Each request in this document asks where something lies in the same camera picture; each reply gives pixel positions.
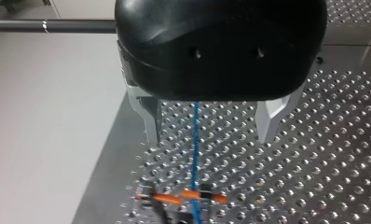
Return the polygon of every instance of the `blue cable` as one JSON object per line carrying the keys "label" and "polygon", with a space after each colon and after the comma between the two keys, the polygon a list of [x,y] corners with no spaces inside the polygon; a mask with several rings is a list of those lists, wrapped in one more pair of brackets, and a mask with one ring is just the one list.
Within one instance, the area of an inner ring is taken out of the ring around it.
{"label": "blue cable", "polygon": [[[197,186],[195,185],[195,181],[197,178],[197,169],[198,169],[198,113],[199,113],[199,103],[196,101],[194,102],[194,132],[193,132],[193,139],[194,139],[194,152],[192,155],[192,165],[191,165],[191,190],[197,190]],[[198,204],[195,199],[191,200],[191,207],[194,220],[197,224],[201,224],[201,220],[199,217],[199,209]]]}

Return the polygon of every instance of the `orange connector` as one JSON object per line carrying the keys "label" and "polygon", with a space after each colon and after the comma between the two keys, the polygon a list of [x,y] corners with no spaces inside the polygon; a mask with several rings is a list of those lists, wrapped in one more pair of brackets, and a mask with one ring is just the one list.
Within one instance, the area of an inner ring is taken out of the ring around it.
{"label": "orange connector", "polygon": [[[190,199],[199,199],[200,198],[200,192],[194,191],[194,190],[182,190],[182,196],[184,198],[190,198]],[[212,200],[216,201],[218,203],[226,203],[227,197],[221,194],[213,194]]]}
{"label": "orange connector", "polygon": [[[135,195],[136,199],[141,199],[141,196],[139,194]],[[152,199],[156,201],[160,201],[162,203],[174,203],[174,204],[182,204],[182,199],[179,197],[171,196],[169,194],[158,194],[155,193],[152,195]]]}

